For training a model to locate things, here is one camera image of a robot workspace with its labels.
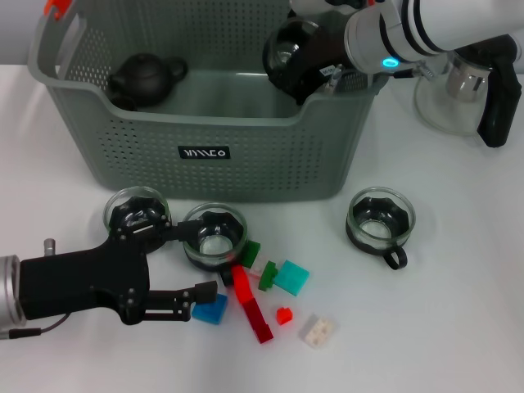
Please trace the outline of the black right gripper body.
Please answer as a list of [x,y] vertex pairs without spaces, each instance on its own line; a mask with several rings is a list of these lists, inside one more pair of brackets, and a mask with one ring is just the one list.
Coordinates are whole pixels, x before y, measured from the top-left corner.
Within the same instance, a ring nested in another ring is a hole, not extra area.
[[324,28],[318,28],[287,63],[287,86],[298,88],[304,84],[317,88],[328,81],[322,69],[338,65],[352,67],[346,53],[344,32],[329,33]]

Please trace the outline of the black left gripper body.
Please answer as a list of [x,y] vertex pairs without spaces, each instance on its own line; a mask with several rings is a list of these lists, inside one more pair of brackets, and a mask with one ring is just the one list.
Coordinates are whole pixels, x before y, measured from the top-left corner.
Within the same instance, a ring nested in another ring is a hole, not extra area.
[[147,312],[150,275],[147,246],[129,228],[112,228],[89,250],[20,262],[18,301],[28,320],[107,308],[132,326]]

